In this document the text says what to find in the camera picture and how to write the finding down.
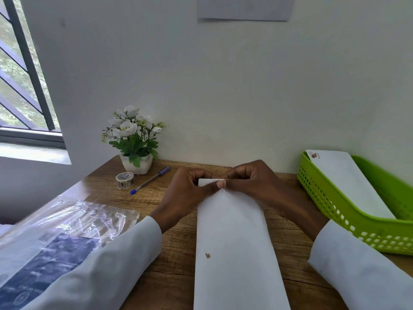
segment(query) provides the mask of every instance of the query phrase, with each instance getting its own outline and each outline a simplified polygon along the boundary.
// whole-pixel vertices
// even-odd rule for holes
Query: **tape roll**
[[[118,182],[119,189],[127,189],[135,184],[135,179],[131,172],[123,172],[116,175],[116,181]]]

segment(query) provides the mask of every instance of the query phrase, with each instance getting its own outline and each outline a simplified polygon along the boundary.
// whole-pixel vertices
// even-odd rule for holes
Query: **window frame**
[[[23,60],[13,49],[9,48],[1,40],[0,50],[6,53],[9,58],[28,73],[37,96],[37,101],[2,70],[0,70],[0,80],[7,83],[16,93],[43,115],[47,129],[35,126],[18,109],[0,95],[0,104],[22,123],[22,126],[12,126],[0,119],[0,142],[65,149],[66,146],[62,133],[60,129],[57,129],[54,125],[14,1],[3,0],[3,2],[5,9],[0,6],[0,15],[12,25]]]

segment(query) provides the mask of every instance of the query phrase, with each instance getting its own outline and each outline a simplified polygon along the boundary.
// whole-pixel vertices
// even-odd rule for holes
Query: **white lab coat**
[[[23,310],[117,310],[161,248],[161,230],[146,217]],[[413,309],[413,279],[333,221],[318,234],[308,262],[350,310]]]

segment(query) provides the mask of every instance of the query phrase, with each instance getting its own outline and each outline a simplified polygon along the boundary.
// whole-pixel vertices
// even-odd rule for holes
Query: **plastic bag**
[[[139,211],[59,196],[0,236],[0,309],[18,310],[132,228]]]

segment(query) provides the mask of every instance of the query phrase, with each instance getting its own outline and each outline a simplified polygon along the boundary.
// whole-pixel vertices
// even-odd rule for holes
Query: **green plastic basket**
[[[320,211],[370,247],[413,255],[413,188],[379,166],[352,156],[397,219],[373,217],[358,209],[303,152],[298,180]]]

